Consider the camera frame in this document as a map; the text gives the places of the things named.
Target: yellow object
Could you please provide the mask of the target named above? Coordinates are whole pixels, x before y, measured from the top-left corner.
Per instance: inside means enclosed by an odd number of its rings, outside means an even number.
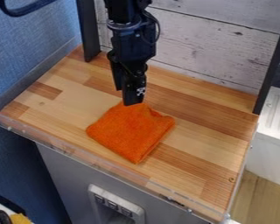
[[[12,224],[32,224],[31,221],[21,213],[12,214],[10,218]]]

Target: wooden tabletop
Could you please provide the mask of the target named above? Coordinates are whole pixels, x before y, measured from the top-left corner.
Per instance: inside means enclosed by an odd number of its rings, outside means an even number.
[[[42,141],[220,221],[255,130],[257,115],[251,111],[256,97],[154,66],[147,74],[146,102],[174,116],[176,126],[138,165],[99,145],[85,132],[121,100],[105,53],[86,63],[77,48],[1,115],[35,128],[29,133],[32,138],[37,137],[36,130],[46,133]]]

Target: white wooden wall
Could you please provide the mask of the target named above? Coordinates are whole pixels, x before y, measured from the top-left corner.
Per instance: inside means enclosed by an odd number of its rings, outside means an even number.
[[[102,49],[111,47],[95,0]],[[280,33],[280,0],[153,0],[162,32],[150,63],[257,94]]]

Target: folded orange cloth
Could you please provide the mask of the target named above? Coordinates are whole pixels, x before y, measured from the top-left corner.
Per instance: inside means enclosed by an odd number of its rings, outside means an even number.
[[[145,103],[125,107],[121,102],[90,125],[87,134],[130,162],[138,164],[173,125],[172,117],[160,115]]]

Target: black pole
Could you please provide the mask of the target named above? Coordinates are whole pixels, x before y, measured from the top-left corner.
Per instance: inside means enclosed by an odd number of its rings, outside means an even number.
[[[76,0],[79,21],[80,34],[83,42],[84,59],[90,61],[100,51],[100,40],[96,22],[95,1],[94,0]]]
[[[268,92],[269,92],[270,87],[272,85],[272,81],[274,79],[274,76],[275,76],[275,73],[276,73],[277,68],[279,66],[279,63],[280,63],[280,37],[279,37],[279,40],[277,42],[276,49],[274,51],[272,60],[269,64],[269,69],[267,71],[266,77],[265,77],[265,79],[262,83],[261,90],[260,90],[259,95],[257,97],[255,107],[253,109],[254,114],[257,114],[257,115],[261,114],[263,104],[266,101]]]

